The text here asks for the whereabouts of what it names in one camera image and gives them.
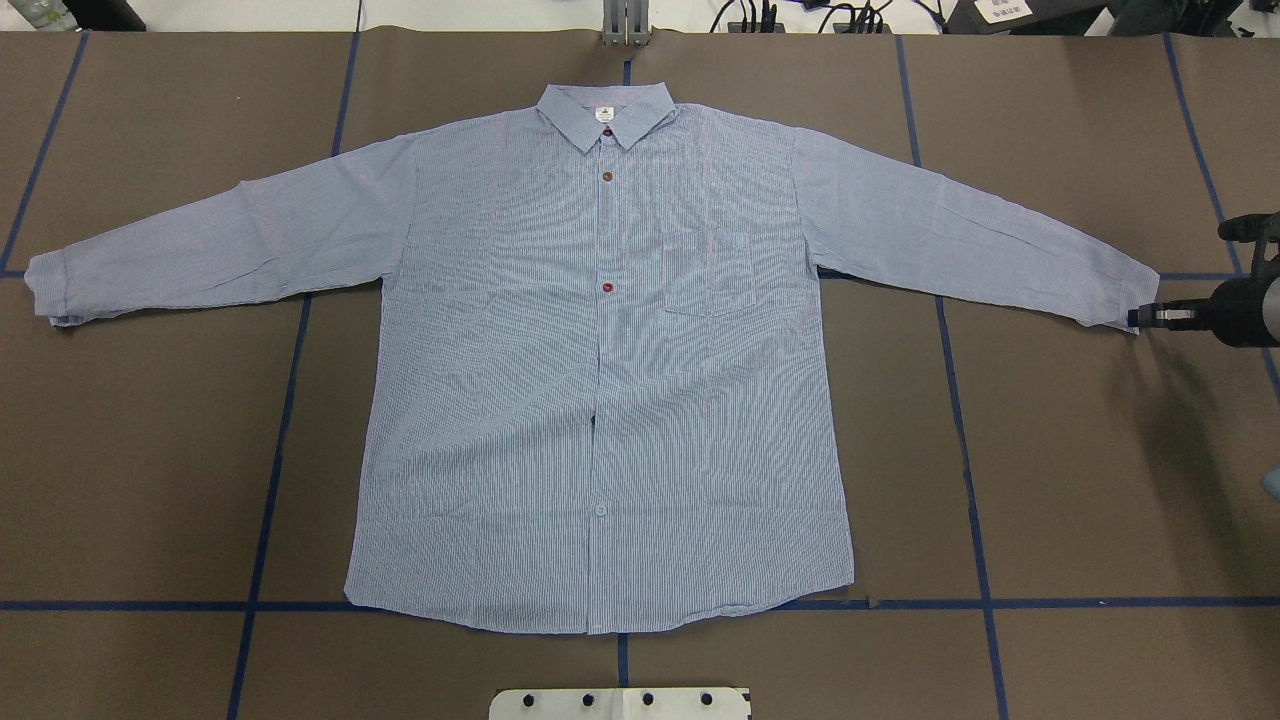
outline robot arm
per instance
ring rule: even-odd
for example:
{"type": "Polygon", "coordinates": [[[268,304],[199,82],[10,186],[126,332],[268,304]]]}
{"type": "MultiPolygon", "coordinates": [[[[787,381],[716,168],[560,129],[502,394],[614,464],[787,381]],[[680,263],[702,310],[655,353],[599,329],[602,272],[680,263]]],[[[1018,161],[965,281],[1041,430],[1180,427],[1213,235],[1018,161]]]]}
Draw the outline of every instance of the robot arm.
{"type": "Polygon", "coordinates": [[[1253,243],[1249,277],[1224,282],[1207,299],[1129,310],[1129,327],[1211,331],[1231,347],[1280,347],[1280,255],[1266,259],[1271,243],[1280,243],[1280,213],[1231,218],[1217,227],[1217,234],[1253,243]]]}

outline chest pocket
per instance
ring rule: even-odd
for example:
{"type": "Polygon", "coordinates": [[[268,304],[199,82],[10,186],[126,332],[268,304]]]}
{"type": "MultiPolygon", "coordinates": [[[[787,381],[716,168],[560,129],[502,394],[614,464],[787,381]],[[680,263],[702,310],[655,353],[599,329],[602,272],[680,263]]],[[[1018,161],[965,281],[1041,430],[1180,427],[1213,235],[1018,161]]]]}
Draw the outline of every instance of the chest pocket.
{"type": "Polygon", "coordinates": [[[723,315],[755,305],[751,242],[741,232],[662,238],[662,304],[669,313],[723,315]]]}

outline striped shirt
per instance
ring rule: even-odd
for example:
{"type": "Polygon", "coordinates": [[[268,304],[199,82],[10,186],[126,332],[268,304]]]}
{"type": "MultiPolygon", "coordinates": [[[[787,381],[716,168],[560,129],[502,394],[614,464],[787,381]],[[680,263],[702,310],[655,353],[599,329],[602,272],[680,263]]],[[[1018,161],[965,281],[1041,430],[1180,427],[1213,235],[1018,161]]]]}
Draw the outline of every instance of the striped shirt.
{"type": "Polygon", "coordinates": [[[550,86],[33,259],[36,313],[381,278],[347,597],[499,632],[756,612],[854,580],[817,266],[1123,328],[1157,275],[804,128],[550,86]]]}

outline metal bracket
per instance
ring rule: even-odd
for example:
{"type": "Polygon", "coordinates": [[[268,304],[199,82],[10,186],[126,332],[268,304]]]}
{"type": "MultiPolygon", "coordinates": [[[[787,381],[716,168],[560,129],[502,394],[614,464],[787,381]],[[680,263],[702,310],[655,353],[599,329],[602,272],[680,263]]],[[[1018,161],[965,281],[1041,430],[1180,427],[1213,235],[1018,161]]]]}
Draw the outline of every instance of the metal bracket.
{"type": "Polygon", "coordinates": [[[750,720],[746,688],[580,688],[502,691],[489,720],[750,720]]]}
{"type": "Polygon", "coordinates": [[[605,45],[649,45],[649,0],[604,0],[605,45]]]}

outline blue tape line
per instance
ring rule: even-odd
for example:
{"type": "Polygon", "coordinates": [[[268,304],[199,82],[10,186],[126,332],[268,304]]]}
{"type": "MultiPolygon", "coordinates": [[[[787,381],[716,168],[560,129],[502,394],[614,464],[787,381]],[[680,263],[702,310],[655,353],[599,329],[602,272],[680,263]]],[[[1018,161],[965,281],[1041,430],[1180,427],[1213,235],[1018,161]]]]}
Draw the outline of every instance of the blue tape line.
{"type": "MultiPolygon", "coordinates": [[[[906,68],[906,47],[902,36],[895,35],[897,49],[897,73],[902,82],[902,108],[906,111],[906,133],[911,141],[911,161],[916,168],[920,161],[920,143],[915,132],[915,111],[911,106],[911,81],[906,68]]],[[[969,462],[969,441],[964,430],[964,413],[960,410],[960,389],[956,383],[955,359],[951,354],[951,332],[947,328],[947,315],[942,299],[934,296],[938,313],[938,332],[942,336],[942,359],[947,372],[947,389],[951,393],[951,414],[960,439],[960,456],[964,464],[964,484],[969,496],[969,534],[973,539],[973,559],[978,568],[978,589],[982,593],[982,619],[987,630],[987,655],[991,659],[991,680],[996,693],[996,710],[1001,720],[1009,720],[1009,701],[1005,697],[1005,671],[1000,664],[1000,642],[996,634],[996,612],[991,607],[991,583],[987,578],[987,556],[982,544],[982,525],[978,521],[978,493],[973,486],[973,468],[969,462]]]]}
{"type": "Polygon", "coordinates": [[[347,126],[347,104],[351,101],[351,85],[356,77],[356,54],[360,50],[360,33],[351,33],[351,50],[347,53],[347,77],[342,82],[342,100],[338,104],[338,123],[333,131],[333,147],[329,155],[342,152],[342,132],[347,126]]]}
{"type": "Polygon", "coordinates": [[[618,633],[618,687],[631,687],[631,659],[627,657],[630,635],[618,633]]]}
{"type": "MultiPolygon", "coordinates": [[[[785,611],[929,611],[929,610],[1096,610],[1108,607],[1280,607],[1280,596],[1151,596],[1151,597],[1011,597],[937,600],[794,600],[772,609],[785,611]]],[[[0,612],[243,612],[242,601],[200,600],[3,600],[0,612]]],[[[344,600],[284,600],[253,603],[255,612],[387,612],[344,600]]]]}
{"type": "Polygon", "coordinates": [[[1280,607],[1280,597],[1052,597],[993,600],[997,610],[1089,610],[1100,607],[1280,607]]]}
{"type": "Polygon", "coordinates": [[[13,225],[9,227],[9,238],[5,240],[4,250],[0,250],[0,270],[9,266],[9,258],[13,255],[14,243],[18,242],[18,231],[22,229],[22,220],[27,215],[31,193],[36,191],[36,178],[40,177],[40,168],[45,165],[45,156],[49,155],[49,146],[54,141],[54,131],[58,129],[58,120],[63,117],[63,108],[67,106],[67,96],[70,95],[72,82],[76,81],[76,72],[79,70],[79,61],[84,56],[84,46],[88,45],[91,32],[81,32],[79,42],[76,44],[76,55],[72,56],[72,67],[67,70],[67,79],[63,81],[63,91],[58,95],[54,114],[49,118],[49,127],[45,128],[45,138],[40,142],[36,161],[31,165],[27,187],[22,191],[22,200],[18,201],[18,213],[13,217],[13,225]]]}
{"type": "MultiPolygon", "coordinates": [[[[1217,200],[1217,187],[1213,184],[1213,176],[1208,172],[1208,163],[1204,160],[1204,151],[1201,149],[1199,135],[1196,132],[1196,123],[1192,122],[1192,111],[1187,105],[1187,92],[1183,90],[1183,73],[1178,69],[1178,56],[1174,54],[1172,36],[1166,32],[1162,37],[1165,38],[1165,58],[1169,60],[1169,72],[1174,76],[1174,90],[1178,92],[1178,106],[1183,111],[1183,124],[1187,126],[1187,136],[1192,140],[1196,163],[1199,165],[1201,177],[1204,179],[1204,187],[1208,190],[1208,200],[1213,205],[1213,217],[1221,223],[1226,217],[1222,214],[1222,204],[1217,200]]],[[[1243,272],[1240,269],[1240,258],[1235,252],[1235,245],[1230,242],[1225,242],[1225,245],[1228,255],[1231,256],[1231,268],[1236,273],[1243,272]]]]}
{"type": "Polygon", "coordinates": [[[893,45],[897,47],[897,77],[902,81],[902,109],[906,111],[906,136],[911,141],[911,163],[920,168],[920,142],[915,136],[915,110],[911,108],[911,82],[906,74],[906,49],[902,45],[902,36],[893,36],[893,45]]]}
{"type": "Polygon", "coordinates": [[[1240,273],[1160,273],[1162,281],[1234,281],[1244,278],[1240,273]]]}
{"type": "MultiPolygon", "coordinates": [[[[1208,197],[1213,204],[1213,217],[1219,223],[1226,219],[1222,213],[1222,204],[1219,202],[1217,186],[1213,184],[1213,174],[1208,170],[1208,160],[1204,159],[1204,151],[1201,149],[1199,135],[1196,132],[1196,122],[1192,120],[1190,108],[1187,105],[1187,92],[1183,90],[1183,73],[1178,69],[1178,54],[1174,53],[1172,35],[1165,33],[1165,56],[1169,59],[1169,72],[1174,76],[1174,90],[1178,91],[1178,106],[1183,110],[1183,123],[1187,126],[1187,135],[1192,138],[1192,150],[1196,151],[1196,163],[1199,164],[1201,177],[1204,178],[1204,187],[1208,190],[1208,197]]],[[[1240,254],[1235,249],[1234,242],[1226,242],[1226,254],[1231,258],[1231,266],[1235,269],[1236,274],[1243,273],[1243,265],[1240,263],[1240,254]]],[[[1271,382],[1271,391],[1276,396],[1276,402],[1280,402],[1280,374],[1276,373],[1275,360],[1271,357],[1271,352],[1266,348],[1262,352],[1262,365],[1266,368],[1267,379],[1271,382]]]]}
{"type": "Polygon", "coordinates": [[[0,611],[28,612],[243,612],[247,602],[186,600],[3,600],[0,611]]]}
{"type": "Polygon", "coordinates": [[[960,387],[956,383],[955,356],[951,352],[951,329],[941,297],[933,299],[938,313],[938,332],[942,334],[942,360],[946,364],[947,389],[951,393],[951,415],[960,438],[960,457],[964,466],[965,492],[969,496],[969,534],[973,538],[973,559],[978,566],[978,591],[982,593],[982,620],[987,628],[987,653],[991,656],[991,674],[996,687],[996,710],[1001,720],[1009,720],[1009,701],[1005,697],[1005,671],[1000,662],[1000,643],[996,635],[996,614],[991,605],[991,582],[987,575],[987,555],[982,542],[982,524],[978,519],[978,492],[973,484],[973,465],[969,461],[969,439],[964,429],[960,409],[960,387]]]}
{"type": "MultiPolygon", "coordinates": [[[[356,22],[360,22],[360,8],[356,9],[356,22]]],[[[338,104],[338,119],[333,131],[330,156],[342,152],[342,133],[347,124],[347,105],[351,101],[352,78],[356,76],[356,58],[360,50],[360,32],[351,33],[351,49],[347,53],[347,73],[342,85],[342,100],[338,104]]],[[[248,667],[248,652],[253,641],[253,620],[257,614],[259,593],[262,588],[262,570],[266,566],[266,547],[271,538],[271,519],[275,514],[275,498],[280,489],[280,470],[284,466],[284,439],[289,432],[293,414],[293,398],[297,392],[298,365],[302,360],[302,341],[307,337],[307,322],[311,318],[311,293],[302,296],[302,311],[298,316],[298,333],[293,341],[293,360],[289,364],[289,380],[284,391],[284,409],[280,413],[280,429],[275,437],[275,456],[271,461],[271,480],[266,489],[266,506],[262,509],[262,528],[257,536],[257,553],[253,559],[253,578],[250,582],[248,607],[244,611],[244,625],[241,629],[239,655],[236,659],[236,675],[232,679],[230,700],[227,703],[227,720],[236,720],[239,714],[241,693],[244,691],[244,671],[248,667]]]]}
{"type": "Polygon", "coordinates": [[[980,600],[792,600],[774,610],[982,610],[980,600]]]}
{"type": "Polygon", "coordinates": [[[257,597],[262,588],[262,570],[266,566],[266,547],[271,539],[271,520],[275,515],[275,498],[280,491],[280,470],[284,468],[284,438],[289,432],[293,415],[293,398],[297,391],[298,365],[302,359],[302,341],[307,336],[307,322],[311,316],[311,293],[302,297],[302,313],[298,316],[298,332],[293,341],[293,360],[289,364],[289,382],[284,391],[284,409],[280,413],[280,429],[275,436],[275,456],[271,460],[271,480],[266,488],[266,505],[262,509],[262,527],[257,534],[257,553],[253,557],[253,578],[248,588],[248,603],[244,610],[244,625],[241,628],[239,653],[236,657],[236,675],[232,679],[232,694],[227,705],[228,720],[239,714],[239,698],[244,689],[244,670],[248,667],[248,651],[253,641],[253,621],[257,614],[257,597]]]}
{"type": "MultiPolygon", "coordinates": [[[[832,270],[831,268],[818,268],[818,277],[824,281],[831,279],[858,279],[847,273],[832,270]]],[[[1248,277],[1243,273],[1160,273],[1162,281],[1233,281],[1248,277]]]]}

